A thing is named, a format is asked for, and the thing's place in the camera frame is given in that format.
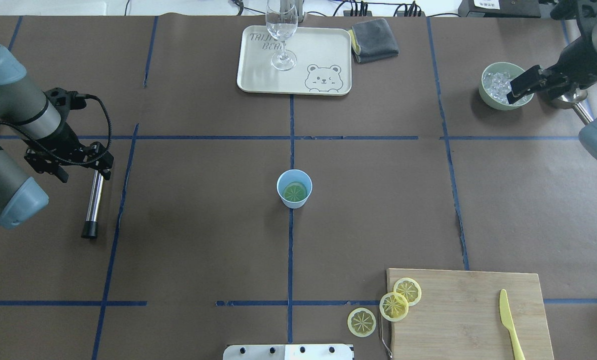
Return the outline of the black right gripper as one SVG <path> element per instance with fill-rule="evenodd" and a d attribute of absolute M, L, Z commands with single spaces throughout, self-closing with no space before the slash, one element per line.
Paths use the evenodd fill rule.
<path fill-rule="evenodd" d="M 543 95 L 545 100 L 554 100 L 574 88 L 586 90 L 597 82 L 597 51 L 590 42 L 573 42 L 564 48 L 557 63 L 548 70 L 556 76 L 556 83 L 566 81 L 548 89 Z M 545 88 L 546 84 L 547 76 L 543 75 L 541 66 L 532 66 L 509 82 L 508 104 L 516 104 L 521 98 Z"/>

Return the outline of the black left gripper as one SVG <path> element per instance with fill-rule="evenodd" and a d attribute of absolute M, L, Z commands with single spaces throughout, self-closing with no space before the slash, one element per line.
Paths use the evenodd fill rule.
<path fill-rule="evenodd" d="M 44 109 L 23 125 L 24 141 L 33 153 L 25 159 L 40 174 L 49 173 L 66 183 L 69 176 L 64 166 L 81 166 L 97 171 L 104 180 L 111 178 L 114 156 L 110 152 L 112 122 L 100 98 L 91 94 L 52 88 L 44 92 Z M 88 100 L 97 101 L 108 126 L 108 143 L 93 142 L 84 145 L 68 125 L 70 111 L 83 110 Z"/>

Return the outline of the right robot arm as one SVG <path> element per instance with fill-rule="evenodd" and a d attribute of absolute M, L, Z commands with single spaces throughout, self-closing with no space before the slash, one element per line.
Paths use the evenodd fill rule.
<path fill-rule="evenodd" d="M 580 36 L 562 50 L 552 66 L 541 68 L 537 64 L 511 80 L 506 96 L 511 105 L 537 92 L 556 100 L 597 83 L 597 0 L 559 0 L 550 17 L 575 19 Z M 580 130 L 578 139 L 597 161 L 597 117 Z"/>

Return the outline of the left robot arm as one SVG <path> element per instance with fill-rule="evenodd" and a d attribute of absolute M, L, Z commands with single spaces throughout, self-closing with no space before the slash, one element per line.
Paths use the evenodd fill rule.
<path fill-rule="evenodd" d="M 68 124 L 71 111 L 96 101 L 105 116 L 106 143 L 84 145 Z M 94 171 L 83 239 L 98 237 L 98 213 L 104 182 L 111 178 L 114 157 L 110 146 L 112 122 L 104 103 L 95 95 L 52 88 L 43 91 L 12 52 L 0 44 L 0 127 L 22 140 L 24 160 L 38 174 L 50 174 L 67 183 L 67 166 Z M 0 144 L 0 227 L 13 229 L 49 204 L 44 189 Z"/>

